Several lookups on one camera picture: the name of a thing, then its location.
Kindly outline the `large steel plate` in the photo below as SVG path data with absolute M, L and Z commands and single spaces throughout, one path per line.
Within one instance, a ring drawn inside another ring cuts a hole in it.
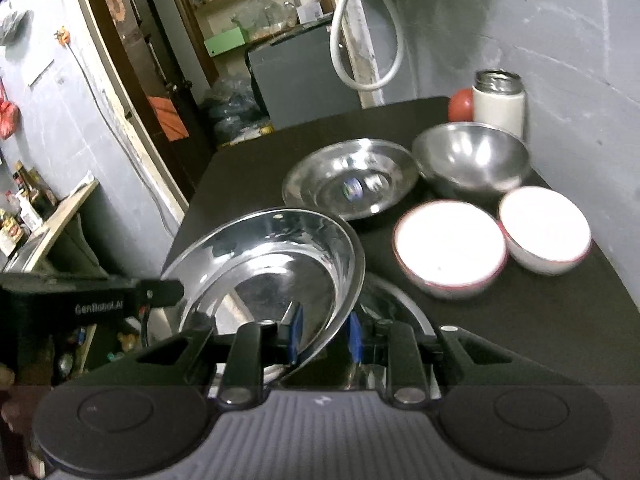
M 246 214 L 201 237 L 164 271 L 184 287 L 173 307 L 154 309 L 143 325 L 152 346 L 189 328 L 232 335 L 249 322 L 292 321 L 303 315 L 298 357 L 274 364 L 266 382 L 310 363 L 338 334 L 359 299 L 366 257 L 344 220 L 305 208 Z

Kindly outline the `white bowl red rim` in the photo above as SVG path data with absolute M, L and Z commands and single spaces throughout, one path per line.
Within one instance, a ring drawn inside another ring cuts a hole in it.
M 498 223 L 511 257 L 537 274 L 564 274 L 590 252 L 586 216 L 567 197 L 548 188 L 522 186 L 506 193 L 498 206 Z
M 446 300 L 481 294 L 508 260 L 494 217 L 458 200 L 434 200 L 407 211 L 394 226 L 392 248 L 411 283 Z

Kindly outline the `steel plate with sticker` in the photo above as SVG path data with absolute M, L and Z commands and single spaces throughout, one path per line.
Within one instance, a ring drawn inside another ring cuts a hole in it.
M 356 139 L 320 148 L 283 180 L 285 205 L 327 211 L 346 221 L 370 218 L 398 204 L 416 185 L 411 153 L 381 139 Z

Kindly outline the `deep steel bowl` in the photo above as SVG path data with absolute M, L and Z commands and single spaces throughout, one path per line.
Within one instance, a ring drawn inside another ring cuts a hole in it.
M 496 200 L 532 171 L 529 149 L 520 138 L 481 122 L 428 128 L 412 141 L 411 153 L 426 182 L 460 200 Z

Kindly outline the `wooden side shelf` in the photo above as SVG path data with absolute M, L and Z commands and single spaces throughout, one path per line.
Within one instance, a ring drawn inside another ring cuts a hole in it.
M 54 272 L 55 268 L 48 261 L 50 250 L 67 226 L 80 211 L 93 191 L 99 186 L 99 180 L 91 173 L 76 185 L 73 192 L 58 204 L 52 216 L 27 240 L 8 262 L 2 266 L 2 272 Z

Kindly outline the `steel plate under gripper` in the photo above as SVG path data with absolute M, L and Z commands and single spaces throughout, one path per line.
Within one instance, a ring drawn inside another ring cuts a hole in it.
M 427 316 L 405 292 L 368 272 L 349 322 L 358 322 L 363 338 L 368 338 L 375 336 L 378 328 L 386 328 L 395 321 L 411 326 L 417 337 L 435 336 Z M 346 388 L 382 389 L 386 383 L 385 375 L 382 365 L 353 362 L 347 374 Z

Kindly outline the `orange crate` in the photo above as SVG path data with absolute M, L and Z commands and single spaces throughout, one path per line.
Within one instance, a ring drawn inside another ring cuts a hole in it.
M 170 99 L 149 96 L 148 101 L 169 142 L 186 139 L 189 136 L 188 129 Z

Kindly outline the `dark grey cabinet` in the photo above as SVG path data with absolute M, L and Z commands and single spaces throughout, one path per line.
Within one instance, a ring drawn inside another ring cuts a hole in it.
M 255 44 L 245 64 L 256 100 L 277 130 L 361 107 L 358 93 L 335 73 L 328 22 Z

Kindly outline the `red ball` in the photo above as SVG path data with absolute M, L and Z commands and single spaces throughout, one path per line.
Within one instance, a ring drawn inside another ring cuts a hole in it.
M 473 90 L 464 88 L 457 91 L 448 103 L 450 122 L 470 122 L 474 118 Z

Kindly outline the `white steel thermos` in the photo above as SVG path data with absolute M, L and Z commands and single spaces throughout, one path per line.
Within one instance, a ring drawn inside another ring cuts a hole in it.
M 478 70 L 472 87 L 473 120 L 524 139 L 526 92 L 520 75 Z

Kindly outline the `green box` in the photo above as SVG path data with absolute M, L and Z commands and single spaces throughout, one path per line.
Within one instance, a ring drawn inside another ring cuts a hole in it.
M 230 28 L 204 41 L 205 49 L 211 58 L 216 58 L 218 55 L 243 47 L 246 44 L 247 33 L 242 27 Z

